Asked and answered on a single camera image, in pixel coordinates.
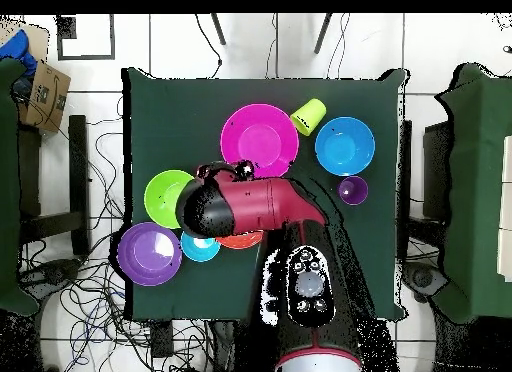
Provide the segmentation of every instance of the small blue bowl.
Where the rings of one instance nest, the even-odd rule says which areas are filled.
[[[220,250],[220,243],[215,238],[194,238],[183,232],[181,250],[189,259],[206,262],[213,259]]]
[[[373,158],[372,131],[356,118],[341,117],[327,122],[315,141],[320,164],[330,173],[350,176],[361,172]]]

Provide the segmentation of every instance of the cardboard box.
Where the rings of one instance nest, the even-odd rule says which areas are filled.
[[[48,66],[48,31],[13,20],[0,20],[0,45],[23,29],[28,37],[28,51],[37,60],[34,85],[28,107],[19,103],[21,123],[47,131],[58,132],[71,78]]]

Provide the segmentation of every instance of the pink plate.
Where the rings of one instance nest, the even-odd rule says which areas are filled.
[[[224,124],[220,150],[228,163],[250,160],[258,178],[281,176],[297,157],[299,135],[281,109],[269,104],[249,104]]]

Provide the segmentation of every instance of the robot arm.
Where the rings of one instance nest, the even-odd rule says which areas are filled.
[[[201,166],[178,199],[178,222],[199,238],[282,234],[268,237],[272,242],[258,252],[263,258],[254,302],[262,318],[276,317],[276,372],[361,372],[357,331],[326,218],[295,182],[253,174],[248,161]]]

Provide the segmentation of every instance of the green tablecloth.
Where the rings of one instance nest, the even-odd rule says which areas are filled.
[[[125,112],[131,115],[132,192],[130,223],[148,221],[143,195],[149,180],[167,169],[193,174],[198,165],[221,160],[219,137],[227,118],[250,103],[273,104],[289,113],[315,97],[327,106],[321,125],[338,116],[353,116],[373,131],[376,152],[362,172],[369,197],[350,207],[337,198],[340,177],[327,173],[314,153],[315,137],[300,135],[297,160],[285,175],[313,192],[330,219],[329,229],[353,296],[364,291],[353,278],[362,269],[379,317],[397,319],[394,305],[395,184],[398,87],[405,72],[394,70],[382,80],[160,80],[135,69],[123,73]],[[125,151],[125,160],[129,152]],[[343,221],[336,215],[339,208]],[[178,237],[181,230],[176,230]],[[241,319],[249,310],[257,247],[222,248],[211,261],[183,258],[179,272],[157,287],[133,286],[136,320]]]
[[[0,172],[0,309],[20,315],[32,315],[39,304],[18,287],[16,272],[19,263],[20,181],[18,172],[18,111],[11,98],[12,84],[25,71],[18,60],[0,60],[0,128],[2,151]]]
[[[512,79],[461,66],[438,96],[453,123],[449,156],[451,222],[443,270],[451,282],[434,297],[457,323],[512,317],[512,283],[497,273],[503,141],[512,135]]]

